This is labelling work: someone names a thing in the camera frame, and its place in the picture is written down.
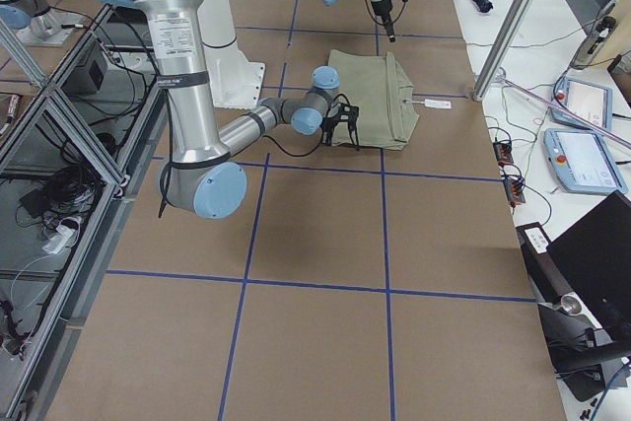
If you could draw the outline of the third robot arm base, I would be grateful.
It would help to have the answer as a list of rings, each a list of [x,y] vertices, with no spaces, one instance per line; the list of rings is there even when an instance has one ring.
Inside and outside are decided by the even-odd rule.
[[[25,45],[61,46],[84,16],[56,12],[47,0],[1,0],[1,20]]]

